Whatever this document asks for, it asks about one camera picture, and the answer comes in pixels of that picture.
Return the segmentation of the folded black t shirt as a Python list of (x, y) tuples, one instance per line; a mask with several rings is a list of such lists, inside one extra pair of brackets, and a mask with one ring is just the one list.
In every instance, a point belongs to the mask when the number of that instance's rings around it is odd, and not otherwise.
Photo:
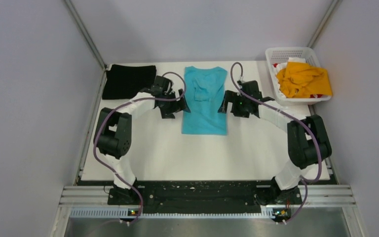
[(130, 67), (112, 65), (106, 71), (103, 100), (131, 99), (144, 88), (150, 88), (156, 77), (156, 66)]

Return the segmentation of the cyan t shirt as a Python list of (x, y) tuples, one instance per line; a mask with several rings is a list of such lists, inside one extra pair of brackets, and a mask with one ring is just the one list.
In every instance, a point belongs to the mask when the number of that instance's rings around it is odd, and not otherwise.
[(186, 67), (185, 98), (190, 112), (184, 112), (182, 134), (227, 135), (227, 116), (219, 113), (225, 95), (227, 70), (222, 67)]

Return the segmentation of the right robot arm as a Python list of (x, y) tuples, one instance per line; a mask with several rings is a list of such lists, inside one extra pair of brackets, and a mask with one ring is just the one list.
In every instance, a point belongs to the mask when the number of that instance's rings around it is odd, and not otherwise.
[(224, 93), (218, 113), (225, 114), (229, 103), (231, 113), (240, 118), (254, 115), (277, 126), (287, 134), (289, 160), (272, 179), (270, 187), (259, 190), (254, 200), (260, 205), (283, 203), (305, 180), (308, 168), (316, 165), (317, 177), (322, 161), (332, 153), (323, 119), (318, 115), (291, 115), (270, 97), (263, 97), (256, 81), (238, 81), (238, 91)]

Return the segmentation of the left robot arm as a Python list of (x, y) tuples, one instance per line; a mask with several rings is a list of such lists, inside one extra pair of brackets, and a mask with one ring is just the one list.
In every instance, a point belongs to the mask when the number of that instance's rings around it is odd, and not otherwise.
[(124, 156), (132, 143), (132, 121), (158, 108), (163, 119), (173, 119), (180, 111), (190, 112), (185, 99), (187, 84), (175, 92), (173, 81), (156, 76), (149, 88), (143, 88), (128, 102), (114, 109), (103, 108), (98, 117), (93, 138), (94, 158), (114, 176), (109, 204), (143, 204), (137, 177)]

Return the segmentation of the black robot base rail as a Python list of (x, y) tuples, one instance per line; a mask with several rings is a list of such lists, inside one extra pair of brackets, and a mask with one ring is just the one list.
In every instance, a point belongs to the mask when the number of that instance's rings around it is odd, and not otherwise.
[(109, 205), (142, 205), (144, 214), (260, 213), (268, 204), (301, 204), (298, 187), (282, 191), (275, 181), (136, 181), (113, 187)]

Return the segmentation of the white plastic basket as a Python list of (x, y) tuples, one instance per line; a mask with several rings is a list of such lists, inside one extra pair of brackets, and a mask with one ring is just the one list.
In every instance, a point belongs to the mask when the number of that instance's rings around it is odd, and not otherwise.
[(318, 57), (314, 50), (309, 47), (272, 47), (265, 51), (265, 57), (267, 66), (273, 86), (273, 92), (275, 100), (282, 106), (294, 106), (294, 105), (313, 105), (319, 102), (328, 101), (332, 97), (329, 95), (322, 95), (320, 98), (286, 98), (279, 90), (279, 83), (276, 77), (276, 68), (274, 64), (286, 63), (289, 58), (302, 58), (306, 63), (320, 67)]

